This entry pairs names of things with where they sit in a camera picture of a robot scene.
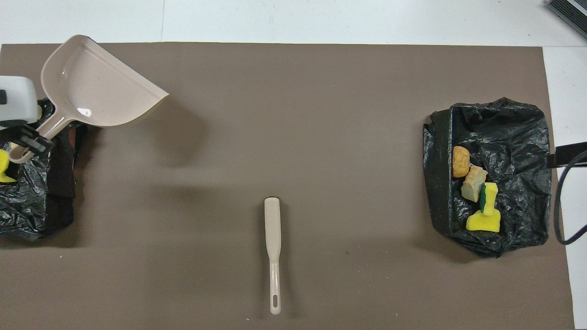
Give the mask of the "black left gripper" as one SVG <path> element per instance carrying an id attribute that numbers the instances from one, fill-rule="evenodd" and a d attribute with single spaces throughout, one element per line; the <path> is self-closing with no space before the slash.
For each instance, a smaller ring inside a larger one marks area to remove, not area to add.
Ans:
<path id="1" fill-rule="evenodd" d="M 25 145 L 31 153 L 48 153 L 53 148 L 53 142 L 27 125 L 26 121 L 1 121 L 0 128 L 1 144 L 25 141 Z"/>

